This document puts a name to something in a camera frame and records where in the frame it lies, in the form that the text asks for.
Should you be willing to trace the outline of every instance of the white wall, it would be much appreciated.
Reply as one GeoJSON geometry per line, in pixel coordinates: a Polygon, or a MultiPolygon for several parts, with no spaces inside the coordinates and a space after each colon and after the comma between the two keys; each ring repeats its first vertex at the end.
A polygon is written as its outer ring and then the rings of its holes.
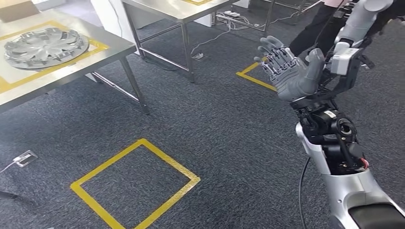
{"type": "Polygon", "coordinates": [[[91,0],[91,4],[105,30],[135,43],[121,0],[91,0]]]}

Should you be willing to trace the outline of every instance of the silver robot arm segment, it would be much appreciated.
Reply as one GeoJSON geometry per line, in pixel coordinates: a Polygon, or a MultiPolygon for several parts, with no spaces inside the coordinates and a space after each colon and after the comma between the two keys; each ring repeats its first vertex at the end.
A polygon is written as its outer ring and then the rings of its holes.
{"type": "Polygon", "coordinates": [[[377,14],[386,10],[393,2],[394,0],[359,0],[336,37],[334,53],[344,48],[358,48],[377,19],[377,14]]]}

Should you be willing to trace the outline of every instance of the yellow square marking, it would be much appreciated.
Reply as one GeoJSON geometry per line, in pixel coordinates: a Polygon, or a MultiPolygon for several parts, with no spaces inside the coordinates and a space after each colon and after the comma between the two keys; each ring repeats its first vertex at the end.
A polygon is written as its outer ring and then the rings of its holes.
{"type": "Polygon", "coordinates": [[[194,5],[197,5],[197,6],[201,6],[201,5],[206,4],[207,2],[210,2],[212,0],[202,0],[202,1],[183,0],[183,1],[194,4],[194,5]]]}
{"type": "Polygon", "coordinates": [[[152,151],[162,160],[167,162],[169,165],[174,167],[176,170],[181,172],[183,175],[188,177],[190,181],[182,187],[176,194],[170,197],[166,202],[164,202],[160,207],[158,207],[150,216],[144,219],[139,225],[134,229],[145,229],[149,227],[155,220],[157,220],[163,213],[165,213],[171,206],[173,206],[180,198],[182,198],[188,191],[190,191],[199,181],[200,178],[194,173],[186,169],[184,166],[179,164],[173,158],[165,154],[163,151],[158,149],[156,146],[152,145],[146,139],[140,139],[128,148],[124,149],[114,157],[110,158],[99,167],[95,168],[93,171],[84,175],[82,178],[73,182],[70,188],[88,205],[93,209],[111,228],[113,229],[124,229],[124,227],[114,219],[96,200],[94,200],[82,187],[81,185],[86,181],[93,178],[95,175],[117,162],[119,159],[129,154],[139,146],[145,146],[148,150],[152,151]]]}
{"type": "Polygon", "coordinates": [[[255,62],[254,64],[252,64],[252,65],[250,65],[249,67],[245,68],[243,71],[237,72],[236,75],[238,75],[238,76],[240,76],[240,77],[243,77],[243,78],[245,78],[245,79],[247,79],[247,80],[250,80],[250,81],[252,81],[252,82],[254,82],[254,83],[257,83],[257,84],[259,84],[259,85],[262,85],[263,87],[266,87],[266,88],[268,88],[268,89],[273,90],[273,91],[276,92],[277,89],[276,89],[275,87],[273,87],[273,86],[269,85],[268,83],[265,83],[265,82],[263,82],[263,81],[261,81],[261,80],[258,80],[258,79],[256,79],[256,78],[253,78],[252,76],[247,75],[248,72],[250,72],[251,70],[255,69],[257,66],[259,66],[259,63],[255,62]]]}
{"type": "MultiPolygon", "coordinates": [[[[57,23],[55,21],[48,21],[48,22],[45,22],[45,23],[42,23],[42,24],[39,24],[39,25],[36,25],[36,26],[32,26],[32,27],[27,28],[27,29],[22,30],[22,31],[15,32],[15,33],[0,37],[0,41],[4,40],[4,39],[11,38],[11,37],[14,37],[14,36],[17,36],[17,35],[25,33],[25,32],[29,32],[29,31],[33,31],[35,29],[39,29],[39,28],[44,27],[46,25],[51,25],[51,26],[54,26],[54,27],[59,28],[61,30],[69,30],[69,28],[67,28],[66,26],[61,25],[61,24],[59,24],[59,23],[57,23]]],[[[74,58],[74,59],[72,59],[72,60],[70,60],[70,61],[68,61],[66,63],[62,63],[62,64],[59,64],[59,65],[56,65],[56,66],[53,66],[53,67],[46,68],[46,69],[44,69],[44,70],[42,70],[42,71],[40,71],[38,73],[35,73],[35,74],[33,74],[33,75],[29,76],[29,77],[26,77],[24,79],[21,79],[19,81],[14,82],[14,83],[8,83],[0,75],[0,94],[3,93],[3,92],[6,92],[8,90],[11,90],[13,88],[16,88],[18,86],[21,86],[21,85],[23,85],[25,83],[28,83],[30,81],[36,80],[36,79],[38,79],[38,78],[40,78],[40,77],[42,77],[44,75],[47,75],[47,74],[52,73],[52,72],[54,72],[56,70],[59,70],[59,69],[64,68],[66,66],[69,66],[69,65],[71,65],[73,63],[76,63],[76,62],[78,62],[80,60],[83,60],[83,59],[93,55],[93,54],[96,54],[98,52],[101,52],[101,51],[106,50],[106,49],[109,48],[108,45],[103,44],[101,42],[98,42],[96,40],[93,40],[91,38],[88,38],[88,40],[89,40],[89,44],[95,46],[96,48],[94,50],[85,52],[85,53],[81,54],[80,56],[78,56],[78,57],[76,57],[76,58],[74,58]]]]}

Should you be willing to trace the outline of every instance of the gray carpet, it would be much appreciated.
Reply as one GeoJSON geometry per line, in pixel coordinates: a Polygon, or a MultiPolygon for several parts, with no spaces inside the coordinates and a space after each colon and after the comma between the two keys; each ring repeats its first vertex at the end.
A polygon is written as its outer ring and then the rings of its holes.
{"type": "MultiPolygon", "coordinates": [[[[276,17],[291,12],[278,8],[276,17]]],[[[253,10],[256,20],[263,12],[253,10]]],[[[309,22],[276,23],[271,34],[286,43],[309,22]]],[[[171,25],[160,21],[146,36],[171,25]]],[[[194,45],[224,26],[189,25],[194,45]]],[[[225,34],[201,46],[208,55],[195,63],[197,81],[165,71],[135,55],[128,57],[151,109],[102,84],[81,78],[0,114],[0,167],[27,149],[40,159],[0,175],[0,190],[22,196],[0,198],[2,229],[104,229],[108,225],[70,184],[137,139],[146,138],[201,178],[151,229],[300,228],[298,178],[305,155],[288,103],[275,92],[236,76],[253,61],[258,31],[225,34]]],[[[399,23],[367,50],[377,67],[361,71],[337,102],[356,123],[373,172],[385,191],[405,207],[405,53],[399,23]]],[[[181,32],[171,31],[146,47],[184,63],[181,32]]],[[[99,73],[130,90],[119,63],[99,73]]],[[[134,228],[188,179],[150,151],[139,148],[83,185],[124,227],[134,228]]],[[[304,212],[311,229],[330,228],[324,184],[311,163],[305,178],[304,212]]]]}

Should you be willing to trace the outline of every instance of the wire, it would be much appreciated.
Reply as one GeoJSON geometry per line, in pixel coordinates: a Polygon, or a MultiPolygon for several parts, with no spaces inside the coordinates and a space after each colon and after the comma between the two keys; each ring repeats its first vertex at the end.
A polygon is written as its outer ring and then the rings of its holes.
{"type": "Polygon", "coordinates": [[[311,157],[308,157],[307,161],[305,162],[304,168],[301,172],[301,177],[299,178],[299,186],[298,186],[298,209],[299,215],[301,216],[301,224],[303,229],[307,229],[307,225],[305,224],[304,213],[302,212],[302,181],[304,180],[305,171],[307,170],[308,163],[311,160],[311,157]]]}
{"type": "Polygon", "coordinates": [[[325,30],[326,26],[328,26],[329,22],[332,20],[333,16],[335,15],[335,13],[340,9],[340,6],[343,4],[344,0],[342,0],[339,4],[339,6],[336,8],[335,12],[333,12],[333,14],[331,14],[329,16],[329,19],[326,21],[325,25],[322,27],[322,30],[320,30],[319,34],[317,35],[317,38],[315,39],[314,44],[312,45],[313,47],[315,47],[318,44],[318,39],[320,37],[320,35],[323,33],[323,31],[325,30]]]}
{"type": "Polygon", "coordinates": [[[275,21],[270,22],[270,24],[276,23],[277,21],[281,21],[281,20],[285,20],[285,19],[292,18],[292,17],[294,17],[294,15],[296,15],[297,13],[298,13],[298,11],[292,13],[289,17],[276,19],[275,21]]]}
{"type": "Polygon", "coordinates": [[[229,33],[229,32],[232,30],[232,28],[231,28],[231,24],[230,24],[230,23],[227,24],[227,25],[228,25],[228,28],[229,28],[228,31],[219,34],[219,35],[216,36],[214,39],[207,40],[206,42],[203,42],[203,43],[198,44],[197,46],[195,46],[195,47],[191,50],[191,53],[190,53],[190,54],[192,54],[192,53],[194,52],[194,50],[196,50],[200,45],[206,44],[206,43],[208,43],[208,42],[215,41],[215,40],[218,39],[220,36],[222,36],[222,35],[224,35],[224,34],[226,34],[226,33],[229,33]]]}
{"type": "MultiPolygon", "coordinates": [[[[293,17],[295,14],[297,14],[297,13],[298,13],[298,11],[292,13],[289,17],[276,19],[276,20],[270,22],[270,24],[276,23],[277,21],[281,21],[281,20],[285,20],[285,19],[292,18],[292,17],[293,17]]],[[[222,16],[226,16],[226,15],[225,15],[224,13],[222,13],[222,12],[218,12],[218,14],[219,14],[219,15],[222,15],[222,16]]],[[[255,25],[251,24],[250,21],[249,21],[246,17],[243,17],[243,16],[236,17],[236,20],[238,20],[238,19],[243,19],[246,24],[249,24],[249,25],[251,25],[251,26],[255,26],[255,25]]],[[[195,47],[192,49],[192,51],[191,51],[190,54],[193,54],[193,52],[194,52],[200,45],[203,45],[203,44],[206,44],[206,43],[215,41],[215,40],[218,39],[220,36],[222,36],[222,35],[224,35],[224,34],[226,34],[226,33],[229,33],[231,30],[239,31],[239,30],[243,30],[243,29],[248,28],[247,26],[242,26],[242,27],[237,28],[234,22],[227,21],[226,19],[222,19],[221,21],[223,21],[224,23],[221,23],[220,25],[226,24],[226,25],[228,26],[228,28],[229,28],[228,31],[219,34],[219,35],[216,36],[214,39],[210,39],[210,40],[208,40],[208,41],[206,41],[206,42],[203,42],[203,43],[198,44],[197,46],[195,46],[195,47]]],[[[266,24],[263,24],[263,25],[260,25],[260,26],[255,26],[255,27],[256,27],[256,28],[261,28],[261,27],[264,27],[264,26],[266,26],[266,24]]]]}
{"type": "Polygon", "coordinates": [[[121,37],[122,37],[122,27],[121,27],[121,24],[119,23],[119,17],[118,17],[117,10],[115,9],[115,7],[114,7],[113,3],[111,2],[111,0],[108,0],[108,2],[110,3],[111,7],[114,10],[115,16],[117,17],[117,23],[118,23],[118,26],[119,26],[119,30],[121,30],[121,37]]]}
{"type": "Polygon", "coordinates": [[[8,169],[10,166],[12,166],[15,162],[12,162],[11,164],[9,164],[8,166],[6,166],[2,171],[0,171],[0,173],[6,171],[6,169],[8,169]]]}

